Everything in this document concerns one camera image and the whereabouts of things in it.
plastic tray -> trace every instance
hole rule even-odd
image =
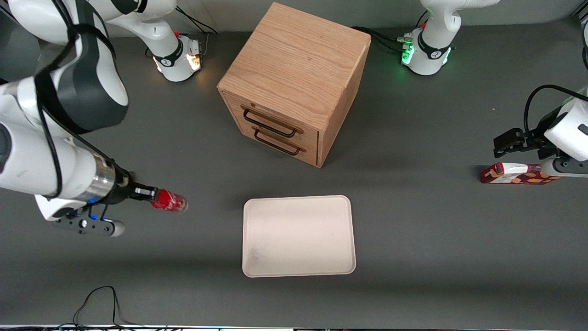
[[[355,270],[351,203],[345,196],[266,198],[243,208],[248,277],[349,274]]]

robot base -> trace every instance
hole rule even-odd
[[[427,53],[420,48],[419,44],[414,42],[418,39],[422,31],[423,29],[418,28],[412,32],[404,34],[405,38],[412,38],[413,43],[402,54],[400,63],[409,67],[415,74],[429,76],[436,74],[441,67],[447,63],[447,56],[449,56],[451,48],[449,48],[445,54],[439,52],[440,54],[438,58],[430,59]]]
[[[161,72],[168,81],[172,82],[187,80],[194,74],[194,72],[199,71],[202,68],[200,42],[198,42],[198,40],[192,40],[186,36],[179,36],[178,39],[182,43],[183,54],[180,55],[173,65],[166,67],[164,63],[159,63],[155,57],[153,57],[153,60],[157,65],[157,70]]]

drawer handle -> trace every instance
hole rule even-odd
[[[291,155],[291,156],[296,156],[296,155],[298,155],[298,153],[300,153],[300,147],[297,147],[295,152],[291,152],[291,151],[289,151],[289,150],[287,150],[285,148],[282,148],[282,147],[280,147],[280,146],[278,146],[276,144],[272,144],[269,141],[258,137],[258,133],[259,133],[259,130],[255,130],[255,134],[253,136],[255,137],[255,139],[257,139],[257,141],[259,141],[261,143],[264,143],[264,144],[266,144],[266,145],[268,145],[270,147],[273,147],[273,148],[279,150],[280,152],[284,152],[284,153],[286,153],[288,155]]]
[[[249,114],[249,109],[245,108],[245,111],[243,112],[243,117],[245,117],[245,120],[247,120],[247,122],[251,122],[253,124],[259,125],[260,127],[264,128],[264,129],[266,129],[268,131],[271,131],[271,132],[273,132],[275,134],[279,134],[282,137],[292,138],[292,137],[294,137],[294,134],[296,134],[296,129],[292,129],[292,133],[290,133],[290,134],[283,133],[283,132],[281,132],[279,130],[276,130],[276,129],[272,128],[272,127],[269,127],[269,126],[265,125],[264,123],[261,123],[259,121],[256,121],[253,118],[247,117],[247,114]]]

wooden cabinet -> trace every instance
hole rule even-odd
[[[274,3],[217,87],[241,133],[320,168],[369,45],[368,34]]]

gray table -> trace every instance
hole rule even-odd
[[[150,324],[588,327],[588,182],[477,179],[480,165],[495,162],[492,139],[521,125],[533,88],[586,83],[577,20],[464,27],[434,77],[374,46],[322,170],[246,139],[233,123],[215,86],[247,36],[212,36],[204,70],[178,84],[143,57],[140,40],[113,41],[131,108],[88,139],[145,183],[187,196],[190,210],[127,201],[110,210],[126,222],[122,237],[78,236],[42,221],[31,196],[0,191],[0,323],[67,322],[87,292],[111,284],[125,316]],[[532,121],[564,99],[542,92]],[[245,277],[245,201],[324,194],[351,199],[356,271]],[[110,294],[97,294],[81,321],[108,323],[110,306]]]

